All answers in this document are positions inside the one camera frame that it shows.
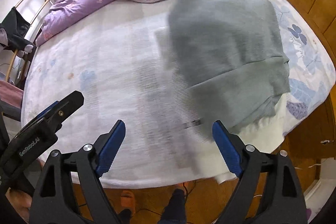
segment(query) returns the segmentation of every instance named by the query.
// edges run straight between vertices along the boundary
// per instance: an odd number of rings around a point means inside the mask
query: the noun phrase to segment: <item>gray towel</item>
[[[232,133],[264,116],[289,92],[288,58],[268,0],[177,0],[172,47],[204,130],[220,119]]]

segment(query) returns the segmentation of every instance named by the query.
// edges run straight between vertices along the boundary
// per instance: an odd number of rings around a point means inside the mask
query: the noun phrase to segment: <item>human hand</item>
[[[32,205],[32,198],[28,194],[20,190],[9,188],[6,197],[14,210],[28,223],[29,208]]]

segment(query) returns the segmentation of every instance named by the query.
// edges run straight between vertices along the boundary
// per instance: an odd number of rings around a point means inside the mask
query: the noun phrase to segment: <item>wooden cabinet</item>
[[[297,158],[326,159],[336,156],[334,94],[288,134],[291,153]]]

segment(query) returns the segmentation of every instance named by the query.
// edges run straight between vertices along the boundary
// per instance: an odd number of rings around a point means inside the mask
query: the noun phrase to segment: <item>metal screw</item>
[[[56,157],[58,155],[59,151],[58,150],[52,150],[52,152],[50,153],[50,155],[52,157]]]
[[[280,155],[283,156],[283,157],[287,157],[288,153],[287,153],[286,150],[280,150]]]
[[[327,143],[330,143],[330,140],[323,140],[323,141],[321,141],[321,144],[327,144]]]
[[[254,148],[253,145],[248,144],[248,145],[246,146],[246,150],[249,151],[249,152],[253,152],[253,151],[255,150],[255,148]]]
[[[92,144],[86,144],[83,146],[84,151],[90,151],[92,149]]]

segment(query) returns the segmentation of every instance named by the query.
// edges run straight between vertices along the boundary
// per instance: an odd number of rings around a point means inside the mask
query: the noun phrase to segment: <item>orange slipper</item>
[[[121,206],[131,210],[132,215],[135,214],[135,196],[130,190],[123,190],[120,196]]]

